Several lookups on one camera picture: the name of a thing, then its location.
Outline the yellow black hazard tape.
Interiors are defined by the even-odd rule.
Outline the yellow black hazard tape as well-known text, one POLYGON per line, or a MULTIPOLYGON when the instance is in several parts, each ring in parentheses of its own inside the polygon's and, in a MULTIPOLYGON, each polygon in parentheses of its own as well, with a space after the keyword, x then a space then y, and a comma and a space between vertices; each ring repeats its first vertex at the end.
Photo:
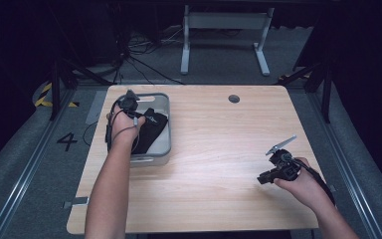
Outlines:
MULTIPOLYGON (((38 99, 34 103, 35 107, 49 107, 50 108, 53 106, 52 102, 46 101, 46 96, 48 95, 48 93, 50 92, 51 89, 52 89, 52 83, 45 84, 41 93, 38 96, 38 99)), ((79 106, 80 106, 79 102, 70 102, 69 103, 70 108, 77 108, 79 106)))

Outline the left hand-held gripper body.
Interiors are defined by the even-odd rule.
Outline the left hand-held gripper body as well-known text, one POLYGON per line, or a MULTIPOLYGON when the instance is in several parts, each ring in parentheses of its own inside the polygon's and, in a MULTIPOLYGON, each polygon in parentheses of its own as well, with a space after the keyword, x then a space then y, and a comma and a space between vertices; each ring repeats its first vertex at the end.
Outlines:
POLYGON ((134 116, 138 107, 139 97, 133 90, 128 90, 125 95, 117 100, 117 105, 127 115, 134 116))

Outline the grey plastic bin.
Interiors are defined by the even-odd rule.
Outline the grey plastic bin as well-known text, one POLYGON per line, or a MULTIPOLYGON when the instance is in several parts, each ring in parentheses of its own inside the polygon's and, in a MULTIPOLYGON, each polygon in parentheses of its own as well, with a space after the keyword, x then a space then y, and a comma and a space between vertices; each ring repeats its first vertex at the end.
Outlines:
MULTIPOLYGON (((170 128, 170 100, 163 93, 136 94, 139 97, 138 107, 134 116, 128 115, 131 119, 137 120, 143 117, 147 109, 153 108, 157 113, 164 114, 168 117, 168 123, 150 147, 147 153, 132 154, 131 165, 138 166, 159 166, 164 165, 168 161, 168 153, 171 150, 171 128, 170 128)), ((112 104, 106 125, 105 142, 107 150, 111 150, 111 125, 110 118, 113 116, 113 110, 117 106, 117 100, 112 104)))

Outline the person's right hand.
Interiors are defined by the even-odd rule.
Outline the person's right hand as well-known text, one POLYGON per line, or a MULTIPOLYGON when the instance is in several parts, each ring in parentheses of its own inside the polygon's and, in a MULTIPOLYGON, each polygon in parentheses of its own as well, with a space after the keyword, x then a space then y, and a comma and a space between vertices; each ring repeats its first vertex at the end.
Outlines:
POLYGON ((291 193, 300 203, 311 210, 325 205, 329 198, 313 176, 302 167, 293 181, 275 179, 274 184, 291 193))

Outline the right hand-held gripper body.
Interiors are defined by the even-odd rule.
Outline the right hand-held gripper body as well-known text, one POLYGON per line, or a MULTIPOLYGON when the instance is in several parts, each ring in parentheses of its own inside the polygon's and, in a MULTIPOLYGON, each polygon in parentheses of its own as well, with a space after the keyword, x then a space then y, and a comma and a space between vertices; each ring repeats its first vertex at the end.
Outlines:
POLYGON ((275 166, 267 176, 268 182, 273 182, 276 178, 287 181, 295 180, 300 166, 295 162, 293 156, 285 149, 285 146, 296 139, 296 135, 277 143, 266 152, 271 155, 270 162, 275 166))

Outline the metal floor rail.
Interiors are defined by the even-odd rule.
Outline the metal floor rail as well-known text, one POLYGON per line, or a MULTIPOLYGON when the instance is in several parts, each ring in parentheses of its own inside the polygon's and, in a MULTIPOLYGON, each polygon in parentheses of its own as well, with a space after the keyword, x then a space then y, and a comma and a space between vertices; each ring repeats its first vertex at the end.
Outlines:
POLYGON ((16 183, 12 187, 10 195, 0 210, 0 239, 3 237, 26 191, 28 190, 31 181, 33 180, 33 177, 41 164, 42 159, 44 158, 45 150, 49 145, 51 137, 59 124, 62 115, 68 108, 75 92, 75 90, 67 90, 64 93, 60 110, 56 113, 55 118, 47 123, 43 134, 36 143, 32 155, 29 157, 29 160, 27 161, 21 175, 18 177, 16 183))
POLYGON ((357 210, 358 215, 366 229, 370 239, 382 239, 382 230, 378 221, 371 210, 367 198, 360 187, 358 180, 355 177, 348 160, 343 152, 342 147, 334 133, 333 128, 329 123, 325 122, 321 111, 321 102, 315 94, 307 94, 307 98, 315 111, 315 115, 320 122, 320 125, 326 135, 328 143, 330 144, 338 170, 342 179, 348 189, 352 202, 357 210))

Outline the person's left hand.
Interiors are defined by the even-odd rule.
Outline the person's left hand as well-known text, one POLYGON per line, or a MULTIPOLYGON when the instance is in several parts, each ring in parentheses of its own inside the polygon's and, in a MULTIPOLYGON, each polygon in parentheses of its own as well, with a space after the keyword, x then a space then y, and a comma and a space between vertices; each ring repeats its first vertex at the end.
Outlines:
POLYGON ((119 106, 116 106, 113 110, 113 116, 110 118, 111 146, 126 145, 131 147, 144 123, 145 117, 131 119, 119 106))

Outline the silver table edge bracket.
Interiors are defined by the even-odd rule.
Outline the silver table edge bracket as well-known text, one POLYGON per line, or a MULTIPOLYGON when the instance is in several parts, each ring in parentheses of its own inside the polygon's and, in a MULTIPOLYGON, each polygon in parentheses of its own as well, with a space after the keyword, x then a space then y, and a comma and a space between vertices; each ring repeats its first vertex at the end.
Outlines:
POLYGON ((88 205, 89 204, 89 198, 87 196, 83 197, 75 197, 71 201, 65 201, 63 203, 62 208, 63 209, 68 209, 74 206, 82 206, 82 205, 88 205))

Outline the black metal stand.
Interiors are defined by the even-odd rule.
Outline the black metal stand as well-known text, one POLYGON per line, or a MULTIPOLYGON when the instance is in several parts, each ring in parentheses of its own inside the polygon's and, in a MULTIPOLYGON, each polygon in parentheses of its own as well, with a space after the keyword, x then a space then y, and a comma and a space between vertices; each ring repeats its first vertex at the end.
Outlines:
POLYGON ((315 63, 311 66, 304 67, 289 76, 280 76, 279 80, 276 82, 276 86, 286 86, 297 79, 301 79, 305 75, 307 75, 307 82, 304 85, 304 90, 307 93, 315 93, 320 86, 323 86, 320 111, 324 121, 330 123, 329 106, 332 74, 330 66, 327 63, 315 63))
POLYGON ((93 73, 80 63, 64 58, 57 59, 53 64, 51 72, 52 114, 50 120, 54 120, 62 109, 61 84, 64 84, 68 90, 75 90, 79 84, 78 78, 73 73, 73 70, 80 72, 88 79, 102 86, 112 86, 111 82, 93 73))

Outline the white metal desk frame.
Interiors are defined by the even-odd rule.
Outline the white metal desk frame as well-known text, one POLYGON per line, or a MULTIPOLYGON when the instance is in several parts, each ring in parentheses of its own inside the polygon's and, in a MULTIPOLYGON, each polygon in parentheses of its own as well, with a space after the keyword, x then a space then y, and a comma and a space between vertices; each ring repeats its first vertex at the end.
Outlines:
POLYGON ((190 6, 184 7, 183 17, 183 49, 180 73, 187 75, 190 63, 190 30, 191 29, 238 29, 260 30, 259 42, 253 44, 260 69, 263 76, 271 72, 264 55, 264 45, 267 40, 271 22, 275 13, 274 8, 269 8, 266 13, 212 13, 191 12, 190 6))

